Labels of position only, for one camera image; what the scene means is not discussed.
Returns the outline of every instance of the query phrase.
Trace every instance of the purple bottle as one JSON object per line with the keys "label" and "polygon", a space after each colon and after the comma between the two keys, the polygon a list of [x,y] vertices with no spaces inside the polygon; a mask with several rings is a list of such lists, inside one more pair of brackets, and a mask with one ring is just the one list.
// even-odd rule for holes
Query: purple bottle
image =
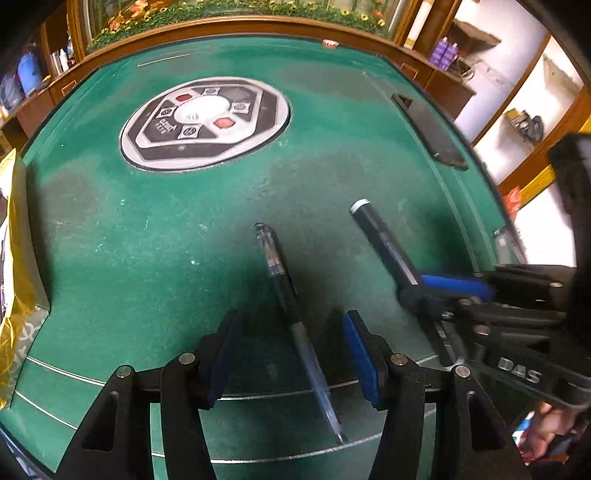
{"label": "purple bottle", "polygon": [[456,59],[457,52],[457,43],[448,45],[446,51],[443,53],[443,57],[441,57],[441,60],[439,60],[439,68],[442,70],[447,70],[452,62]]}
{"label": "purple bottle", "polygon": [[429,56],[429,63],[438,66],[448,46],[447,37],[440,38]]}

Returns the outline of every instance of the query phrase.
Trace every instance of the gold package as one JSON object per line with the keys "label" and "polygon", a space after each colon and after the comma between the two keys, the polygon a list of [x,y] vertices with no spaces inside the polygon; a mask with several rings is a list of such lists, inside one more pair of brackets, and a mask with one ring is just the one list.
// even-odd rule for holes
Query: gold package
{"label": "gold package", "polygon": [[0,408],[10,406],[22,363],[49,315],[31,243],[25,176],[12,150],[0,163]]}

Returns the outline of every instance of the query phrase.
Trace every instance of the green felt surface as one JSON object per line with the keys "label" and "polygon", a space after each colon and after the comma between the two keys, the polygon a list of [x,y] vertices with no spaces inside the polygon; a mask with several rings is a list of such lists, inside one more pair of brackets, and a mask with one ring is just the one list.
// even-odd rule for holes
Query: green felt surface
{"label": "green felt surface", "polygon": [[[186,173],[147,173],[123,159],[119,133],[144,102],[177,84],[224,75],[285,94],[292,118],[274,142]],[[289,38],[190,41],[101,68],[24,158],[35,254],[52,307],[30,356],[105,381],[118,365],[160,367],[192,350],[237,307],[245,334],[226,393],[307,390],[256,244],[259,221],[280,237],[329,384],[355,377],[342,341],[348,309],[358,309],[394,350],[415,360],[431,355],[348,208],[372,200],[420,269],[448,274],[491,268],[492,234],[504,220],[468,155],[468,171],[432,161],[388,100],[395,91],[425,101],[375,56]],[[28,360],[17,391],[38,408],[16,395],[0,421],[55,469],[73,430],[39,408],[77,426],[99,389]],[[355,384],[334,389],[333,399],[349,441],[360,444],[281,462],[217,463],[218,477],[366,476],[378,441],[363,440],[381,432],[384,414]],[[220,461],[335,446],[309,393],[220,401],[201,417],[211,457]],[[155,453],[162,452],[158,419],[154,406]],[[154,457],[158,479],[163,465]]]}

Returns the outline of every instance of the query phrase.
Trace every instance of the das logo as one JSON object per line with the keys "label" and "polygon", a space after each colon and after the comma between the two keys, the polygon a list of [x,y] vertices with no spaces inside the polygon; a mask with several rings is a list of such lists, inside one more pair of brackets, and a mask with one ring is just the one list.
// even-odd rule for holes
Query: das logo
{"label": "das logo", "polygon": [[499,365],[497,366],[501,370],[511,372],[513,375],[525,378],[528,382],[532,383],[539,383],[540,377],[542,376],[540,372],[537,372],[536,370],[527,370],[523,365],[515,365],[513,360],[509,360],[503,356],[499,359]]}

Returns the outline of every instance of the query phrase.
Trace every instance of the blue bottle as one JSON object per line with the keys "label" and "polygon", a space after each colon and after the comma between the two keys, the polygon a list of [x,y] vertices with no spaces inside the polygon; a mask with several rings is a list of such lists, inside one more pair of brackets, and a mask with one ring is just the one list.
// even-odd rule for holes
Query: blue bottle
{"label": "blue bottle", "polygon": [[25,53],[18,63],[18,77],[26,96],[32,94],[41,85],[39,65],[33,53]]}

